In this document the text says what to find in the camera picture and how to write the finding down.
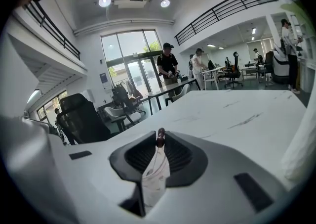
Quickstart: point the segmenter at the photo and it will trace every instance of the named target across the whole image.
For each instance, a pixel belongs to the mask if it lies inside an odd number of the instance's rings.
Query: man
[[[170,85],[177,83],[178,72],[178,62],[176,57],[171,53],[173,45],[169,43],[163,44],[163,54],[161,54],[157,59],[157,66],[159,72],[162,73],[164,84]],[[180,90],[175,90],[176,95],[180,94]],[[169,97],[174,96],[173,91],[168,93]]]
[[[262,57],[262,55],[258,52],[258,49],[257,49],[257,48],[255,48],[253,51],[255,52],[254,60],[255,60],[255,63],[256,63],[256,65],[257,65],[257,69],[259,70],[260,68],[259,68],[258,63],[263,63],[263,57]]]
[[[263,63],[263,57],[262,57],[262,55],[258,52],[258,49],[255,48],[253,51],[255,52],[255,58],[254,58],[254,60],[255,60],[256,64],[258,64],[258,63]]]
[[[290,64],[289,67],[289,79],[288,79],[288,88],[295,94],[299,94],[300,92],[296,89],[296,79],[298,73],[298,63],[297,63],[297,56],[296,56],[296,48],[295,45],[302,42],[301,38],[297,40],[294,39],[293,33],[289,31],[289,26],[291,24],[286,20],[281,20],[282,24],[282,39],[285,45],[285,54],[288,57],[288,62]]]

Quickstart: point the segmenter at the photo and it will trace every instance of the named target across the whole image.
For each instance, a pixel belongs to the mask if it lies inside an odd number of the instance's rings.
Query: black metal railing
[[[192,23],[180,31],[175,38],[177,39],[178,44],[181,45],[200,31],[228,16],[272,1],[277,0],[225,0],[195,19]]]
[[[78,60],[80,60],[80,52],[75,46],[65,37],[65,35],[57,28],[53,21],[46,14],[42,6],[38,2],[30,2],[24,6],[25,9],[34,17],[41,27],[47,30],[57,40],[64,49],[71,52]]]

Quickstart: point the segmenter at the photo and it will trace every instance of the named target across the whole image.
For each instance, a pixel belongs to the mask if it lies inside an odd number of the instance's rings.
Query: black pants
[[[290,84],[293,89],[296,89],[296,79],[297,79],[297,72],[298,72],[297,57],[291,54],[289,54],[287,57],[288,57],[288,62],[290,63],[290,69],[288,72],[288,84]]]

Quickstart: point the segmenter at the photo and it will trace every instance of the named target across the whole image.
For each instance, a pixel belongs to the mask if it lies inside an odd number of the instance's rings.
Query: glass door
[[[142,60],[142,66],[144,68],[145,77],[147,78],[151,91],[158,91],[160,86],[156,78],[151,60],[150,59]]]
[[[146,94],[150,92],[150,89],[148,89],[148,83],[146,83],[144,80],[144,77],[146,76],[144,76],[141,69],[139,68],[139,62],[135,61],[128,63],[128,68],[134,81],[135,87],[143,96],[142,99],[147,98]]]

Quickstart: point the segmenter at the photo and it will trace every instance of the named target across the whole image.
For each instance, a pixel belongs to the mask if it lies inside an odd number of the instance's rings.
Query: office chair
[[[239,67],[238,67],[238,53],[237,52],[234,52],[234,57],[235,57],[235,66],[234,66],[235,70],[233,71],[232,68],[229,68],[227,70],[227,73],[223,76],[225,78],[231,79],[230,82],[228,82],[224,85],[225,88],[227,87],[227,85],[233,85],[233,89],[234,89],[235,88],[234,84],[237,84],[237,85],[240,84],[241,86],[243,86],[242,83],[235,81],[236,78],[240,77],[240,71],[239,71]]]
[[[273,70],[273,51],[267,52],[266,54],[266,60],[264,63],[258,63],[257,64],[257,70],[258,73],[258,83],[260,83],[260,75],[264,75],[265,78],[265,87],[267,86],[267,80],[266,80],[266,74],[268,73],[274,73]]]
[[[93,103],[81,94],[67,96],[60,100],[62,112],[57,122],[71,145],[108,140],[115,136],[102,123]]]
[[[135,97],[135,102],[132,102],[127,95],[127,91],[123,86],[116,86],[114,87],[114,89],[112,89],[113,95],[114,95],[114,99],[120,103],[121,107],[123,108],[123,110],[125,112],[139,112],[139,113],[144,113],[146,114],[145,111],[136,109],[136,107],[139,106],[139,99],[140,97],[137,96]]]
[[[125,127],[129,128],[130,126],[134,126],[135,122],[139,122],[141,119],[139,112],[134,112],[128,115],[123,109],[113,109],[111,107],[105,107],[104,111],[108,114],[112,123],[116,122],[118,124],[120,130],[119,123],[122,125],[123,129],[125,129]]]
[[[166,102],[166,107],[168,106],[168,101],[171,101],[172,103],[176,100],[178,100],[179,98],[183,97],[185,94],[187,94],[190,91],[190,84],[185,84],[183,89],[181,90],[180,94],[175,95],[173,97],[168,97],[165,99]]]

